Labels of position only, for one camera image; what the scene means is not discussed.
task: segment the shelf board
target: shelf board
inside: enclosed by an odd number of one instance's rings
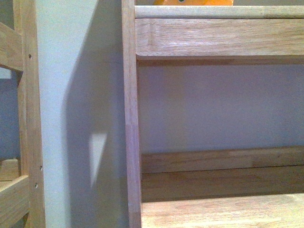
[[[136,19],[303,19],[304,6],[135,6]]]
[[[304,166],[142,175],[143,228],[298,228]]]
[[[304,194],[144,203],[143,228],[300,228]]]
[[[137,59],[304,57],[304,19],[136,19]]]

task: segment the orange object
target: orange object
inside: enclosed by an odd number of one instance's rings
[[[163,6],[233,6],[233,0],[155,0]]]

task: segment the wooden shelving unit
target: wooden shelving unit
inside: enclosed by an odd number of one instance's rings
[[[0,67],[18,75],[21,159],[0,162],[0,227],[23,219],[25,228],[44,228],[38,48],[35,0],[14,0],[12,30],[0,23]]]
[[[130,227],[303,224],[302,146],[142,157],[136,72],[140,65],[302,64],[304,6],[136,6],[123,0],[122,8]]]

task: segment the wooden post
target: wooden post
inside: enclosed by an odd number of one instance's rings
[[[38,47],[35,0],[14,0],[15,30],[22,36],[23,75],[18,86],[21,172],[29,176],[26,228],[45,228]]]
[[[122,0],[123,74],[130,228],[141,228],[141,174],[135,51],[135,2]]]

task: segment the light patch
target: light patch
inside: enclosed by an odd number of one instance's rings
[[[11,79],[10,70],[0,68],[0,79]]]
[[[92,134],[90,138],[90,171],[91,171],[91,187],[96,183],[98,171],[101,164],[102,155],[104,153],[106,133]]]

